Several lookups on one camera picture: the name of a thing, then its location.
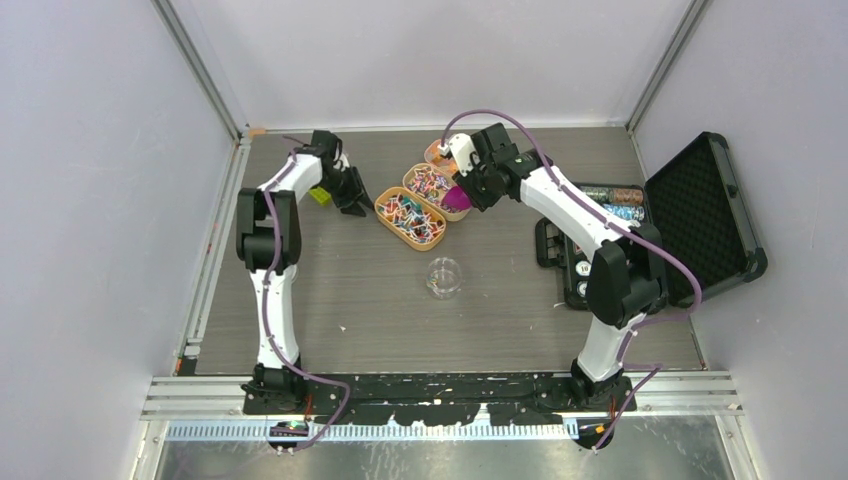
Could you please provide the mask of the rainbow swirl lollipop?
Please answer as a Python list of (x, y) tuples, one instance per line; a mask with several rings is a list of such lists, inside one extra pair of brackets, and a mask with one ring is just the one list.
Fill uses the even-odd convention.
[(444, 291), (444, 287), (442, 285), (442, 282), (437, 277), (429, 277), (428, 280), (427, 280), (427, 285), (433, 292), (443, 292)]

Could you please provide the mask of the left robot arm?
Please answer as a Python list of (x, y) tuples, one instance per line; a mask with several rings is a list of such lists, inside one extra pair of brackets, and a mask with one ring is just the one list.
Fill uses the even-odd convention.
[(316, 188), (344, 215), (364, 217), (373, 207), (343, 141), (327, 130), (314, 131), (267, 181), (237, 195), (236, 254), (252, 282), (259, 325), (257, 361), (242, 386), (248, 414), (298, 412), (315, 379), (301, 366), (293, 284), (302, 253), (298, 207)]

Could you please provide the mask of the magenta plastic scoop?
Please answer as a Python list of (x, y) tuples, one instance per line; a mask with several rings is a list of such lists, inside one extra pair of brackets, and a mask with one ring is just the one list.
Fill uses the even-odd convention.
[(443, 196), (441, 204), (445, 211), (451, 212), (466, 211), (473, 207), (470, 198), (459, 186), (454, 186), (448, 190)]

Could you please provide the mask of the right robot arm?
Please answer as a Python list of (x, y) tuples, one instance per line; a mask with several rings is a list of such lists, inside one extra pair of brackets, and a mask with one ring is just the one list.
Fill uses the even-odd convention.
[(585, 298), (592, 320), (567, 386), (574, 403), (596, 410), (619, 386), (625, 344), (666, 291), (659, 231), (634, 226), (595, 204), (535, 144), (520, 151), (496, 123), (455, 134), (441, 148), (473, 207), (485, 211), (509, 197), (551, 221), (590, 261)]

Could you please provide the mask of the clear plastic cup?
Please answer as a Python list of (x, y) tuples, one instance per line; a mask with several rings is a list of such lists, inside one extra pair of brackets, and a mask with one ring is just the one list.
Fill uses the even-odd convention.
[[(444, 287), (443, 292), (433, 292), (427, 285), (429, 277), (437, 277)], [(428, 264), (425, 285), (431, 295), (440, 300), (454, 297), (463, 284), (463, 274), (459, 263), (449, 257), (438, 257)]]

